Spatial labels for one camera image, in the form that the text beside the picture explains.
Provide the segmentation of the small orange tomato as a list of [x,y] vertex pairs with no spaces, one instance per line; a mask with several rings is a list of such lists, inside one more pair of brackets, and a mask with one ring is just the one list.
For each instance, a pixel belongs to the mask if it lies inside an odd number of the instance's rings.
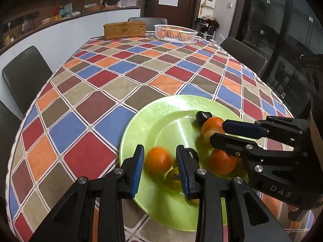
[[224,123],[224,120],[220,117],[210,117],[202,125],[202,128],[201,128],[202,136],[205,136],[205,134],[211,130],[220,134],[225,134],[222,128],[223,123]]

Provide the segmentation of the dark plum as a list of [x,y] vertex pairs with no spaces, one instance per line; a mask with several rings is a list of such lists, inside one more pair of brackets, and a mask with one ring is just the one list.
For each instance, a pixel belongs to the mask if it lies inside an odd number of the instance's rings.
[[190,168],[193,169],[198,169],[199,168],[199,156],[197,151],[194,149],[188,147],[185,148],[185,153],[186,153],[186,165],[189,166]]
[[212,118],[212,114],[210,112],[203,112],[203,111],[198,111],[195,116],[198,124],[200,127],[209,119]]

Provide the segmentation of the green tomato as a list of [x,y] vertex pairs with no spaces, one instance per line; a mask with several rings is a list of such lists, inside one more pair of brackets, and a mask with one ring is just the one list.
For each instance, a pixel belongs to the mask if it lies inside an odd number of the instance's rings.
[[182,190],[180,174],[177,167],[173,168],[168,172],[165,179],[165,184],[168,188],[172,190],[177,190],[177,191]]

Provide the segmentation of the large orange tangerine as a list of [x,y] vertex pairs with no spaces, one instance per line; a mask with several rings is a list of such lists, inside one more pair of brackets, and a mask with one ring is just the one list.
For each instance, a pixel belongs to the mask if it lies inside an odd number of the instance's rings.
[[154,174],[164,174],[172,167],[169,152],[163,147],[154,147],[145,155],[145,169]]

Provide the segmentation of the right side dark chair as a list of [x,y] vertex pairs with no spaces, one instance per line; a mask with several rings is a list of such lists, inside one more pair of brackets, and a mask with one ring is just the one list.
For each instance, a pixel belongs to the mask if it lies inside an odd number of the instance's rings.
[[259,52],[232,37],[226,38],[220,46],[259,77],[262,76],[267,59]]

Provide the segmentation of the green plate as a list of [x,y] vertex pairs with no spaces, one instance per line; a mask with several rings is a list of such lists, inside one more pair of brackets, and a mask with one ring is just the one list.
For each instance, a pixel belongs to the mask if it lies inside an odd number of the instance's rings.
[[[208,168],[212,147],[206,145],[195,119],[198,111],[210,112],[223,120],[240,120],[222,104],[194,95],[176,95],[157,99],[144,106],[126,126],[120,148],[120,161],[131,157],[138,144],[145,154],[154,147],[164,148],[172,168],[177,166],[176,147],[183,145],[197,151],[199,165]],[[198,205],[185,198],[180,187],[166,183],[166,174],[150,173],[143,169],[137,205],[151,218],[170,228],[194,232],[197,229]]]

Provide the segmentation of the colourful checkered tablecloth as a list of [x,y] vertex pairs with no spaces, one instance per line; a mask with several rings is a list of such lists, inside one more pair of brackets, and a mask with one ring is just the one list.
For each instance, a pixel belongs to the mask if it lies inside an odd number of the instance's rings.
[[43,86],[15,137],[5,198],[17,238],[28,241],[77,178],[114,169],[130,119],[172,95],[208,98],[248,122],[291,114],[253,71],[213,43],[90,39]]

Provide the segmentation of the rack with bags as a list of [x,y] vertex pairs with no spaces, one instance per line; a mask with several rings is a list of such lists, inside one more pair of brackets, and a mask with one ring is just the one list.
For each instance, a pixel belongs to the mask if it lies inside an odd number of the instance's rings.
[[207,41],[214,39],[216,31],[219,29],[219,23],[213,15],[202,16],[195,19],[198,36]]

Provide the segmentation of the black glass sliding doors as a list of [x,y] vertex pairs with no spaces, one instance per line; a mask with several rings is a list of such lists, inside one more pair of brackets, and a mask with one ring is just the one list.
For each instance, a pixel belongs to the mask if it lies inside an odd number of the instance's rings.
[[306,119],[310,98],[304,56],[322,54],[322,25],[305,0],[244,0],[238,40],[263,55],[260,78],[294,117]]

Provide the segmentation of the near left dark chair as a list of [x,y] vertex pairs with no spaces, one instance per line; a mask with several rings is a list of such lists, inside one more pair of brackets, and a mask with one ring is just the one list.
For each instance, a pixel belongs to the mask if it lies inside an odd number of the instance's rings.
[[5,177],[8,170],[10,152],[19,130],[21,120],[1,102],[0,106],[0,166],[1,198],[5,198]]

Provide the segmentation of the dark wooden door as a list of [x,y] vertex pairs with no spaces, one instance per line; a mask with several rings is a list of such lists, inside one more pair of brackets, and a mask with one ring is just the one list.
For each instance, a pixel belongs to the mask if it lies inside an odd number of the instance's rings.
[[165,18],[170,25],[193,27],[201,0],[142,0],[144,17]]

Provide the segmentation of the far end dark chair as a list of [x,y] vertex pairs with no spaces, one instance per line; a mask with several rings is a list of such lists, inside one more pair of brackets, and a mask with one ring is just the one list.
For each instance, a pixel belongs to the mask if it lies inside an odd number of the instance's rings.
[[155,25],[167,25],[168,24],[168,21],[166,18],[136,17],[136,18],[129,18],[128,19],[128,22],[133,22],[133,21],[145,22],[147,32],[154,32]]

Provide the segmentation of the woven wicker box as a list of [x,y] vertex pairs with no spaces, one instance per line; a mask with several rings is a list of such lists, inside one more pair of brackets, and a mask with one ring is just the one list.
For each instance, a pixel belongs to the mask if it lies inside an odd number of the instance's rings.
[[104,25],[105,40],[145,36],[146,23],[143,21],[116,22]]

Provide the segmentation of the white counter with dark top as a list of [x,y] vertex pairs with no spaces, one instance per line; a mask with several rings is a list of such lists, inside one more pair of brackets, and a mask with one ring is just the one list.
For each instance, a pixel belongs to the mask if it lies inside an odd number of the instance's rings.
[[17,117],[25,116],[5,83],[2,71],[11,60],[30,46],[38,49],[53,74],[90,38],[104,35],[105,24],[139,17],[140,12],[138,7],[128,7],[84,14],[42,27],[32,34],[17,39],[12,46],[1,51],[1,102]]

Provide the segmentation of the wall intercom panel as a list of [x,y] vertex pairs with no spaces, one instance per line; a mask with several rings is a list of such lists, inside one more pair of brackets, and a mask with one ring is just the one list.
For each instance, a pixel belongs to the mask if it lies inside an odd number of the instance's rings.
[[208,8],[215,8],[216,0],[205,0],[205,6]]

